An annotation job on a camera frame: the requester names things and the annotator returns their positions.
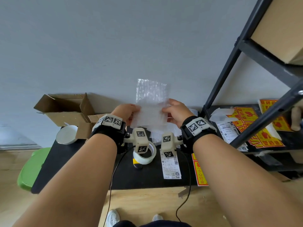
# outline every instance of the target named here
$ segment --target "forearm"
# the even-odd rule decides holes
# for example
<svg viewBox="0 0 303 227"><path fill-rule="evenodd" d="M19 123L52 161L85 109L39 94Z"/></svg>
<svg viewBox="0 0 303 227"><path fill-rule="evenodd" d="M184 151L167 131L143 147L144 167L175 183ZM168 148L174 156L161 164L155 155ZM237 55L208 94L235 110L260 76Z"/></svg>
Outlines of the forearm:
<svg viewBox="0 0 303 227"><path fill-rule="evenodd" d="M302 204L282 183L219 137L201 137L194 144L194 153L233 226L303 223Z"/></svg>
<svg viewBox="0 0 303 227"><path fill-rule="evenodd" d="M116 154L110 137L94 135L49 181L15 225L66 226L72 221L74 226L97 226Z"/></svg>

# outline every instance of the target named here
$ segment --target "shoe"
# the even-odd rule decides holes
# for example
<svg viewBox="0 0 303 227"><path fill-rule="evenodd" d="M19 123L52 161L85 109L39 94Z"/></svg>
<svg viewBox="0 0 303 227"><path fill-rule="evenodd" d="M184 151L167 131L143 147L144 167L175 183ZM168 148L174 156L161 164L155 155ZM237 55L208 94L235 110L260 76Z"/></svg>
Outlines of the shoe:
<svg viewBox="0 0 303 227"><path fill-rule="evenodd" d="M152 221L159 221L159 220L163 220L163 217L159 214L156 214L153 218Z"/></svg>
<svg viewBox="0 0 303 227"><path fill-rule="evenodd" d="M111 210L108 212L108 215L106 217L107 227L113 227L119 221L120 221L120 216L116 210Z"/></svg>

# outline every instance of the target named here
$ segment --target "hand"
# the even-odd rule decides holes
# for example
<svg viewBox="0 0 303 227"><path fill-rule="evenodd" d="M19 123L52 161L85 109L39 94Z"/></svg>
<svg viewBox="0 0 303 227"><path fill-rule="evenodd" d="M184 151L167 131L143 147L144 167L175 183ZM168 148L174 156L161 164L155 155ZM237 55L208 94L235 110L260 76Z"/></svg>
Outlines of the hand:
<svg viewBox="0 0 303 227"><path fill-rule="evenodd" d="M126 125L129 126L131 124L134 112L140 111L140 106L135 104L120 104L117 106L111 115L120 117L124 122L126 122Z"/></svg>
<svg viewBox="0 0 303 227"><path fill-rule="evenodd" d="M194 114L184 105L175 99L169 99L169 104L172 106L162 108L162 111L168 113L167 122L176 124L179 128L182 126L185 119Z"/></svg>

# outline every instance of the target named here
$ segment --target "cardboard box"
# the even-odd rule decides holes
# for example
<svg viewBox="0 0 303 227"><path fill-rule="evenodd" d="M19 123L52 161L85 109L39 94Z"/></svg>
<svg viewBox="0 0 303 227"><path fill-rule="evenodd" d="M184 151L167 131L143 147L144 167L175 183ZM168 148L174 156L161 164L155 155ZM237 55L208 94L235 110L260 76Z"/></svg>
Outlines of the cardboard box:
<svg viewBox="0 0 303 227"><path fill-rule="evenodd" d="M88 116L95 114L86 93L43 95L34 109L46 114L57 126L90 124Z"/></svg>
<svg viewBox="0 0 303 227"><path fill-rule="evenodd" d="M79 124L78 130L76 133L76 138L77 139L89 139L89 137L92 133L93 126L96 124L96 122L98 122L99 118L101 118L104 115L105 114L88 116L90 123L84 122L84 123Z"/></svg>
<svg viewBox="0 0 303 227"><path fill-rule="evenodd" d="M303 0L273 0L252 40L286 64L303 65Z"/></svg>

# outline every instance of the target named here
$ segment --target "tape roll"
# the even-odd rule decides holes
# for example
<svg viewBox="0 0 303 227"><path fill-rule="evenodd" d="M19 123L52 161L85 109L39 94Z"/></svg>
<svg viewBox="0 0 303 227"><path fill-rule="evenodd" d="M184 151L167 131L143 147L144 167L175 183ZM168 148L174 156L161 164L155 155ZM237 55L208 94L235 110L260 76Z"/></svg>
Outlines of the tape roll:
<svg viewBox="0 0 303 227"><path fill-rule="evenodd" d="M151 151L151 156L150 157L144 158L144 157L142 157L141 155L139 155L138 153L136 153L134 151L134 153L133 153L134 159L142 165L146 165L146 164L151 163L152 160L154 159L154 157L156 156L156 153L157 153L157 148L151 141L149 141L149 149Z"/></svg>

